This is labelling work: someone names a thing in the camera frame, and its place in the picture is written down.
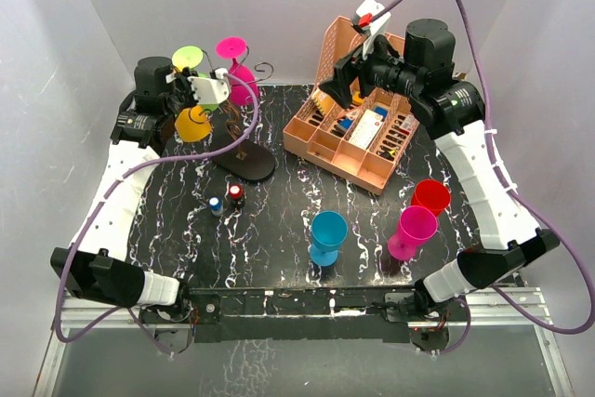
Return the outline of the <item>orange wine glass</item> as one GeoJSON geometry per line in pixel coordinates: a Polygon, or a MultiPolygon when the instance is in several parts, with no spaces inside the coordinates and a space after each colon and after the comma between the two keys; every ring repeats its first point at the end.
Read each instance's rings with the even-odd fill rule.
{"type": "Polygon", "coordinates": [[[183,109],[176,119],[175,128],[179,138],[189,143],[205,139],[212,132],[209,113],[200,105],[183,109]]]}

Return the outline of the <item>green wine glass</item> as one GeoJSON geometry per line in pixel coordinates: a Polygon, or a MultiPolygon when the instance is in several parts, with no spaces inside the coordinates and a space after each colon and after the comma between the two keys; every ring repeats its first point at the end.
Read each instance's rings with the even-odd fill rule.
{"type": "Polygon", "coordinates": [[[171,59],[178,73],[182,73],[186,77],[207,78],[206,73],[200,73],[197,70],[204,56],[204,51],[198,46],[183,46],[173,54],[171,59]]]}

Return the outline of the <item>blue wine glass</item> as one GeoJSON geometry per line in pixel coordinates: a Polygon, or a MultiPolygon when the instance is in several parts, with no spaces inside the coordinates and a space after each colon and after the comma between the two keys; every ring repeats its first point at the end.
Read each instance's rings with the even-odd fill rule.
{"type": "Polygon", "coordinates": [[[333,265],[348,235],[347,221],[337,212],[324,211],[311,224],[311,261],[320,267],[333,265]]]}

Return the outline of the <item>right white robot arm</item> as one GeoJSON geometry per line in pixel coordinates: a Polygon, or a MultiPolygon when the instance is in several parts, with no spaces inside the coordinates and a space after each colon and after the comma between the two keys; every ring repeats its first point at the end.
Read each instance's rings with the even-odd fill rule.
{"type": "Polygon", "coordinates": [[[499,181],[485,143],[485,105],[478,89],[453,76],[456,39],[441,20],[422,19],[406,27],[404,53],[384,36],[371,52],[357,46],[339,59],[319,88],[340,107],[352,103],[350,86],[362,97],[375,88],[408,99],[415,118],[454,169],[480,229],[478,245],[416,282],[415,309],[433,320],[448,300],[484,289],[558,247],[559,238],[536,219],[499,181]]]}

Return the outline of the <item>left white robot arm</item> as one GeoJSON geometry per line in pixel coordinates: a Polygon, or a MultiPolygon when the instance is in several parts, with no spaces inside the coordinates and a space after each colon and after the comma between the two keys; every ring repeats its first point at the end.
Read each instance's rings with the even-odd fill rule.
{"type": "Polygon", "coordinates": [[[108,161],[85,223],[70,247],[55,248],[50,265],[59,291],[114,307],[159,306],[180,322],[192,299],[178,280],[127,262],[128,236],[145,186],[192,97],[168,57],[139,60],[135,87],[122,101],[110,135],[108,161]]]}

